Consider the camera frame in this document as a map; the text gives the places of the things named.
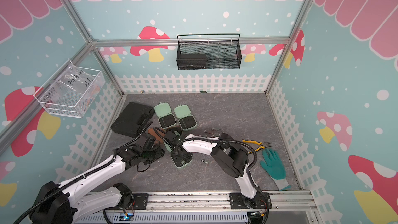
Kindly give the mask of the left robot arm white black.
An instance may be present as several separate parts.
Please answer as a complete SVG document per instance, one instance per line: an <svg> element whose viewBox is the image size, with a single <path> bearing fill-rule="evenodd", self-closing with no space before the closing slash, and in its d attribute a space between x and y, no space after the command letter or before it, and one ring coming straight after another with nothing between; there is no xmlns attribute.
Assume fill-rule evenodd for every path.
<svg viewBox="0 0 398 224"><path fill-rule="evenodd" d="M117 207L123 211L136 203L132 191L123 183L116 183L105 191L90 192L110 178L140 163L151 166L162 158L165 151L160 142L150 134L142 134L113 150L106 160L97 166L61 183L53 181L43 185L32 207L19 216L15 223L28 217L34 224L73 224L94 214Z"/></svg>

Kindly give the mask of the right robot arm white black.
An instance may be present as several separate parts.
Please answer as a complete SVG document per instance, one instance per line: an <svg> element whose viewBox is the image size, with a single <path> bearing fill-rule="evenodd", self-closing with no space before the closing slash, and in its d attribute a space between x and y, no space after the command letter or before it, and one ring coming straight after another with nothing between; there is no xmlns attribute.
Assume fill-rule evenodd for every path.
<svg viewBox="0 0 398 224"><path fill-rule="evenodd" d="M232 209L272 208L269 194L263 193L252 178L250 169L257 161L255 150L242 141L236 141L223 134L215 138L204 138L193 134L167 132L162 138L171 152L172 160L180 168L191 161L193 153L211 156L239 185L239 193L231 193L229 201Z"/></svg>

